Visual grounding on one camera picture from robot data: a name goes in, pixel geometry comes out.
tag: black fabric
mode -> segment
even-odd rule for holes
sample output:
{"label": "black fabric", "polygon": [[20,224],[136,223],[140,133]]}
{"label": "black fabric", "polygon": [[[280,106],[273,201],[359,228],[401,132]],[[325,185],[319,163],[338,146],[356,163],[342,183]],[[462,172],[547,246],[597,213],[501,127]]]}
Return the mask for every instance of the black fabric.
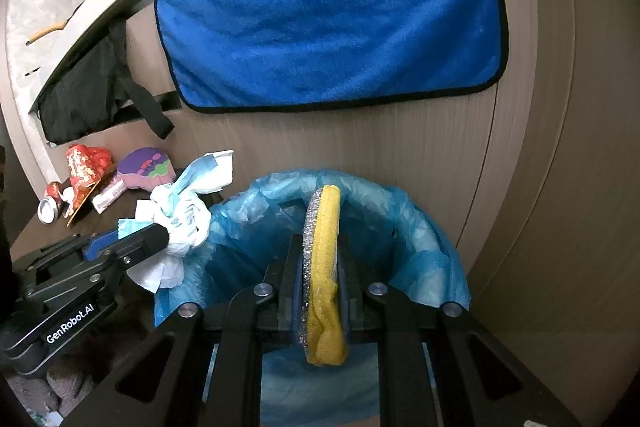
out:
{"label": "black fabric", "polygon": [[127,100],[161,139],[174,128],[151,93],[131,78],[124,20],[112,23],[108,34],[60,79],[46,86],[38,100],[44,136],[52,143],[76,140],[110,127]]}

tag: trash can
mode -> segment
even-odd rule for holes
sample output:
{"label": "trash can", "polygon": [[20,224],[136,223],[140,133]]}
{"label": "trash can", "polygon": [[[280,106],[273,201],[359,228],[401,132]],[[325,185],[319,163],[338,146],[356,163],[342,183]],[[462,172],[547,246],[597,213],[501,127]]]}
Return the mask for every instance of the trash can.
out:
{"label": "trash can", "polygon": [[[286,257],[291,235],[302,233],[309,199],[324,185],[340,188],[340,233],[354,259],[416,302],[457,301],[468,308],[455,248],[403,190],[343,172],[300,169],[260,178],[211,207],[209,237],[184,258],[184,281],[156,294],[156,325],[183,302],[206,308],[262,281],[268,265]],[[350,346],[339,367],[310,365],[301,346],[264,355],[261,425],[341,425],[379,411],[375,344]]]}

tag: pink sponge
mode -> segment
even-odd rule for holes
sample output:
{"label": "pink sponge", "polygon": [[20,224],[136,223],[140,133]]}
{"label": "pink sponge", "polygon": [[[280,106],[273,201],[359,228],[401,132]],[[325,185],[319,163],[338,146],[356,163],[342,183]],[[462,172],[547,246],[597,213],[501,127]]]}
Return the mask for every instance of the pink sponge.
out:
{"label": "pink sponge", "polygon": [[128,188],[144,188],[149,192],[175,180],[169,156],[155,147],[143,147],[129,153],[118,164],[118,174]]}

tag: silver bolt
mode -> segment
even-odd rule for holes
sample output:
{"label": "silver bolt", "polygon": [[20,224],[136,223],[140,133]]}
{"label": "silver bolt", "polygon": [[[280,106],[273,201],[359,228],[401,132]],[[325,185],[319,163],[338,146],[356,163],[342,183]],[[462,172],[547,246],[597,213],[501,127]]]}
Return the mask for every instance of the silver bolt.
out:
{"label": "silver bolt", "polygon": [[268,282],[261,282],[254,286],[254,293],[258,297],[268,297],[271,295],[273,291],[273,286],[271,286]]}
{"label": "silver bolt", "polygon": [[445,302],[442,305],[442,313],[447,315],[447,317],[460,317],[460,315],[462,315],[462,306],[457,302]]}
{"label": "silver bolt", "polygon": [[190,319],[196,313],[198,313],[198,305],[193,302],[185,302],[178,308],[178,315],[184,319]]}
{"label": "silver bolt", "polygon": [[375,295],[376,297],[382,297],[387,292],[387,290],[388,288],[383,282],[372,282],[369,285],[369,293],[371,295]]}

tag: crumpled tissue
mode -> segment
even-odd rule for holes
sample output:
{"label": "crumpled tissue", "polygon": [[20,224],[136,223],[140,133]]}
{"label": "crumpled tissue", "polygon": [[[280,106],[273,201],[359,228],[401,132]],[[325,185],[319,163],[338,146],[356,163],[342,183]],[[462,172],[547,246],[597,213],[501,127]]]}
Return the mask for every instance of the crumpled tissue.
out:
{"label": "crumpled tissue", "polygon": [[209,235],[211,213],[198,194],[219,192],[233,181],[233,151],[197,158],[173,183],[158,185],[149,200],[138,200],[134,219],[118,220],[118,239],[158,223],[169,231],[169,244],[127,270],[144,289],[173,288],[182,283],[182,258]]}

